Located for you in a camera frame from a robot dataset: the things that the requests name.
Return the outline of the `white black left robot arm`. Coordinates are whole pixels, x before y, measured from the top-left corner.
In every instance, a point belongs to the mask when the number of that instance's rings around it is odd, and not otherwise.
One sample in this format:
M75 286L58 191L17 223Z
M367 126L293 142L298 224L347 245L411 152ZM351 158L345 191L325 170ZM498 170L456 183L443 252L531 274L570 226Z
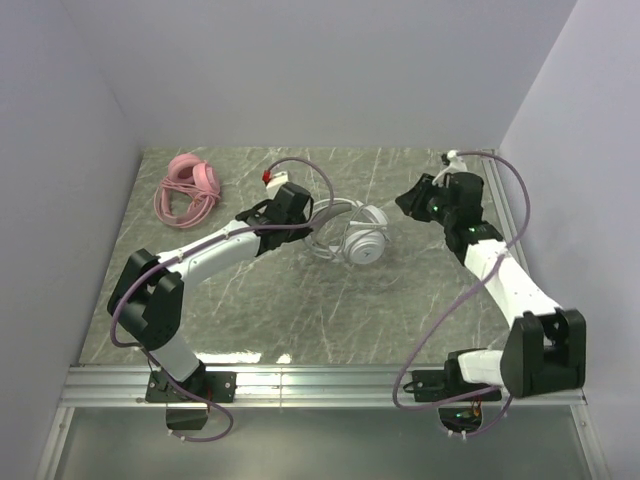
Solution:
M130 255L107 311L181 388L202 396L206 368L179 332L185 294L225 269L252 261L311 233L311 194L287 182L225 227L184 247L153 255Z

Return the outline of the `white headphones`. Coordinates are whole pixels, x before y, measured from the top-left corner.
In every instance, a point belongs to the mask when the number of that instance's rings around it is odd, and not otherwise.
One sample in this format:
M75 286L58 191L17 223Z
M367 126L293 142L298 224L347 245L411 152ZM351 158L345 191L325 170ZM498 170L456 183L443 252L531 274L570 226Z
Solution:
M323 244L319 239L321 229L335 218L349 214L349 220L337 244ZM320 200L312 214L314 228L304 239L310 252L323 260L334 263L370 265L384 254L389 242L389 218L386 213L371 204L347 198Z

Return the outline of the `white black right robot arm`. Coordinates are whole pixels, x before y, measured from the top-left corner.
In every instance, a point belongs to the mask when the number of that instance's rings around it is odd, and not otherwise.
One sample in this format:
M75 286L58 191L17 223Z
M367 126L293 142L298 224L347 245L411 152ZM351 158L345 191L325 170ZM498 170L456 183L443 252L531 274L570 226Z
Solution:
M459 262L483 283L503 314L509 335L500 351L452 352L415 398L432 402L489 386L516 398L573 390L586 379L586 321L548 297L508 252L499 231L483 218L484 181L469 172L447 173L443 183L424 174L396 199L402 213L436 222Z

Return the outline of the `pink headphones with cable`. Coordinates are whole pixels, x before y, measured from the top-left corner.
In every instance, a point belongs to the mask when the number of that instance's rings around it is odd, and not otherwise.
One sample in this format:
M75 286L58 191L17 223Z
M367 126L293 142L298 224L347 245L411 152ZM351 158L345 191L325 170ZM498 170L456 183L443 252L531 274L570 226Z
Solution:
M174 193L190 199L184 213L173 213L171 201ZM163 224L188 229L201 223L220 198L221 186L215 169L197 155L184 153L169 162L167 175L154 194L154 210Z

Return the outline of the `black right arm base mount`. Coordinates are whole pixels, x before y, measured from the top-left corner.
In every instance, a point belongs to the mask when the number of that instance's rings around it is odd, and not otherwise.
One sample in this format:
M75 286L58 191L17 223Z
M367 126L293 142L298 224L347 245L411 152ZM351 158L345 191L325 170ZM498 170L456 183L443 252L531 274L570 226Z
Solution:
M463 396L461 400L443 404L437 408L440 425L451 437L466 439L469 434L478 432L483 425L483 403L500 402L502 393L491 390L478 394L488 388L486 384L464 382L460 375L451 369L414 370L411 381L403 386L403 391L413 396L416 403L435 403Z

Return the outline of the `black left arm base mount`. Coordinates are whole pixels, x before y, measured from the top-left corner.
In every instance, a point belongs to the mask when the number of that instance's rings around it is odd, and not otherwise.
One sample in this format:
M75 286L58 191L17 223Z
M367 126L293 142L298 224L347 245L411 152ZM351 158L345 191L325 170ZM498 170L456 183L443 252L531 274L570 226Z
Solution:
M237 387L233 371L212 371L200 366L187 380L178 382L164 371L149 375L144 401L164 404L165 422L169 430L191 433L201 431L214 412L221 413L233 424L231 412L224 404L232 404Z

